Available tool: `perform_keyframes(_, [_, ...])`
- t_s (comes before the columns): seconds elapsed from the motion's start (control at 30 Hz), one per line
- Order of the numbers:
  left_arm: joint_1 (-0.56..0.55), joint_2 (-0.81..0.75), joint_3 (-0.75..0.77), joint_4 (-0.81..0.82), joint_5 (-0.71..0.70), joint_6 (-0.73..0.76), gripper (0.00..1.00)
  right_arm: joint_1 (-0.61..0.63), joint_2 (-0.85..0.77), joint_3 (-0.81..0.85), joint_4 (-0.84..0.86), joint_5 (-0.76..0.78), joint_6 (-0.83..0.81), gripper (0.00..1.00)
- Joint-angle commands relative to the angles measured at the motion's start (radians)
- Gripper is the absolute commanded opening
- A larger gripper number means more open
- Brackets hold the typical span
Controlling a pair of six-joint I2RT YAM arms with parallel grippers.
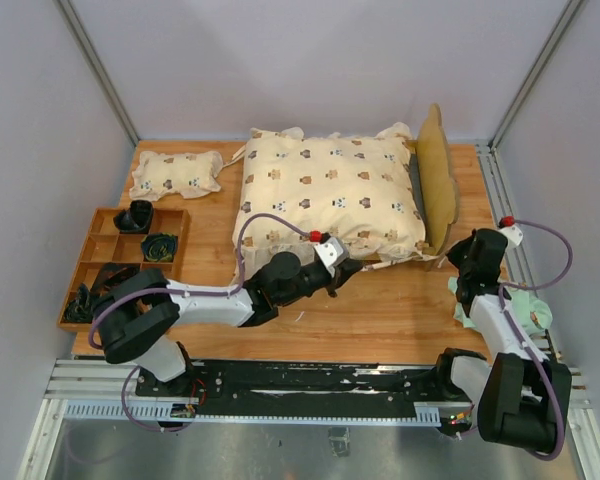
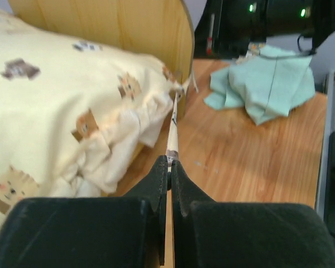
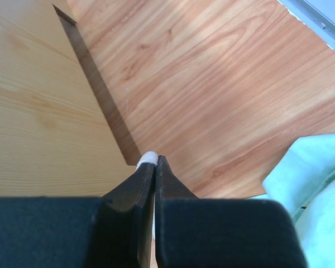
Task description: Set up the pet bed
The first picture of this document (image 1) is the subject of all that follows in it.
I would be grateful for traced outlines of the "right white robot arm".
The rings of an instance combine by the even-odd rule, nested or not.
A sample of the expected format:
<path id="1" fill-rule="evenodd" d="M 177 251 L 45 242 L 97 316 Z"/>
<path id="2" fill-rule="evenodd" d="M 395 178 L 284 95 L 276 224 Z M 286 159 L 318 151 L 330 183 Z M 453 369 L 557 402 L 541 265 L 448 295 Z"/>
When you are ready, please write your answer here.
<path id="1" fill-rule="evenodd" d="M 448 251 L 458 270 L 456 300 L 491 357 L 447 349 L 432 378 L 443 399 L 469 397 L 483 440 L 549 461 L 564 445 L 572 374 L 534 344 L 515 317 L 513 284 L 500 278 L 504 255 L 521 244 L 527 224 L 504 217 L 496 229 L 475 230 Z"/>

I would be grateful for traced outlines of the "wooden pet bed frame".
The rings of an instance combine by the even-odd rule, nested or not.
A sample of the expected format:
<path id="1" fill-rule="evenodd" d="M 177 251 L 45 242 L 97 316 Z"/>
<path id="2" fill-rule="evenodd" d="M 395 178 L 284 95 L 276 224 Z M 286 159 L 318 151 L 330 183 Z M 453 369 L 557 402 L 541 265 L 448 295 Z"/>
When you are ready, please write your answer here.
<path id="1" fill-rule="evenodd" d="M 438 264 L 449 246 L 459 217 L 460 194 L 440 106 L 432 103 L 417 137 L 403 142 L 410 153 L 409 175 L 414 200 L 426 227 L 421 259 Z"/>

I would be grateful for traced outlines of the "cream animal print mattress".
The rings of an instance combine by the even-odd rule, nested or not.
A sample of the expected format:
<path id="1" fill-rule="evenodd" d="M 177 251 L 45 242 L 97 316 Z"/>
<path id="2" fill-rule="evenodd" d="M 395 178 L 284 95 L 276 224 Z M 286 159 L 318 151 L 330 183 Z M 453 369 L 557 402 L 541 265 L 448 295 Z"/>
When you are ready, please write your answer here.
<path id="1" fill-rule="evenodd" d="M 281 251 L 312 261 L 312 230 L 339 238 L 371 270 L 422 260 L 426 227 L 414 200 L 407 139 L 414 138 L 402 122 L 374 136 L 252 129 L 236 154 L 243 179 L 233 243 L 245 275 Z"/>

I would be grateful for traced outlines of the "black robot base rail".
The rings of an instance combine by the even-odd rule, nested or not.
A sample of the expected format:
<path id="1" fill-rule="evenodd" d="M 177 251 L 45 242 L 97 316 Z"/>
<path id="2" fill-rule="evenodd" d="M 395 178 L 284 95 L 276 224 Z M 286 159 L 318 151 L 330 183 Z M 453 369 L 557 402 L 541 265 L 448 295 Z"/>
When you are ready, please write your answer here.
<path id="1" fill-rule="evenodd" d="M 197 360 L 168 382 L 140 369 L 135 394 L 188 400 L 197 413 L 389 417 L 474 406 L 434 366 L 378 363 Z"/>

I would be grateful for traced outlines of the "small animal print pillow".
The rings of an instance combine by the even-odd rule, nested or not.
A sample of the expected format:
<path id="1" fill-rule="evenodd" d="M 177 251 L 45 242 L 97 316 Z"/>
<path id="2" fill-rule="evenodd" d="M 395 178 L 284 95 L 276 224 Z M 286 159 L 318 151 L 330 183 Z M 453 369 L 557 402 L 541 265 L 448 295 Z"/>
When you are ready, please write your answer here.
<path id="1" fill-rule="evenodd" d="M 216 181 L 224 167 L 216 151 L 204 153 L 164 154 L 144 151 L 132 172 L 131 200 L 155 202 L 167 195 L 194 199 L 221 190 Z"/>

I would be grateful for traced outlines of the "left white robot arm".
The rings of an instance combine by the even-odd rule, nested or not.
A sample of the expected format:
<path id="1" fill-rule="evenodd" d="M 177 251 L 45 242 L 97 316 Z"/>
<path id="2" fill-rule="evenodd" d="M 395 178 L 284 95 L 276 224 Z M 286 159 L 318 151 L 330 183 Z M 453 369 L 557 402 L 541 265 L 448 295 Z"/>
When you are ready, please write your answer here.
<path id="1" fill-rule="evenodd" d="M 139 395 L 184 397 L 197 382 L 184 345 L 167 336 L 174 324 L 258 327 L 318 290 L 336 296 L 362 267 L 360 260 L 334 255 L 302 264 L 283 252 L 239 288 L 196 287 L 171 281 L 159 269 L 141 271 L 96 301 L 90 342 L 107 363 L 139 367 L 145 381 Z"/>

